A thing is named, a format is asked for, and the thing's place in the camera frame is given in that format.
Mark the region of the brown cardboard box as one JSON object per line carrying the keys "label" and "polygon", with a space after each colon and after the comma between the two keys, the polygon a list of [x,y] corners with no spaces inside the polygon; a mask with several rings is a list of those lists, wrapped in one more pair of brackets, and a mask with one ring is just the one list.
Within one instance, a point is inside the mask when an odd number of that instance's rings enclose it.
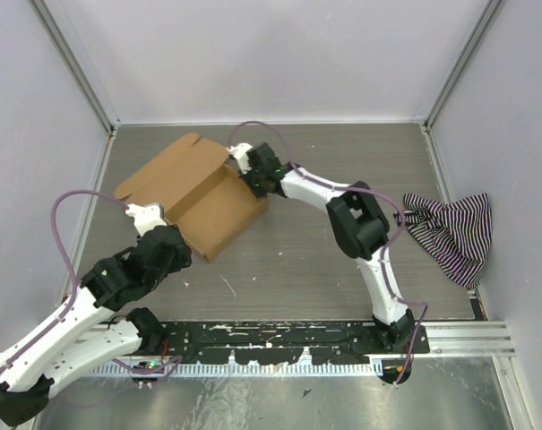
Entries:
{"label": "brown cardboard box", "polygon": [[269,206],[227,163],[218,142],[188,133],[125,179],[114,196],[140,206],[159,203],[205,261],[213,262]]}

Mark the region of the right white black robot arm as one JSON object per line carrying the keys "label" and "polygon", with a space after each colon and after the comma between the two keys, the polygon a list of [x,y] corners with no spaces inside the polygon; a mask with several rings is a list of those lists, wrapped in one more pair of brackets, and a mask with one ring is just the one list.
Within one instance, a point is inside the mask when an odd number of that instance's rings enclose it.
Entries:
{"label": "right white black robot arm", "polygon": [[266,143],[240,143],[228,153],[255,196],[276,194],[328,215],[336,244],[356,262],[366,283],[380,347],[392,354],[402,351],[409,344],[415,319],[391,267],[390,223],[370,187],[364,182],[333,182],[297,164],[283,163]]}

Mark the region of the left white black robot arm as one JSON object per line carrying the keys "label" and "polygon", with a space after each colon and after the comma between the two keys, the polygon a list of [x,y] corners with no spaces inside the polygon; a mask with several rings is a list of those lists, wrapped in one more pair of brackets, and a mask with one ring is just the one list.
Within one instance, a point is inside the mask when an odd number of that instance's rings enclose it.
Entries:
{"label": "left white black robot arm", "polygon": [[95,263],[75,297],[0,353],[0,420],[19,426],[90,370],[122,355],[158,353],[164,328],[147,307],[134,308],[116,327],[82,344],[76,341],[191,263],[191,249],[175,225],[156,226],[137,245]]}

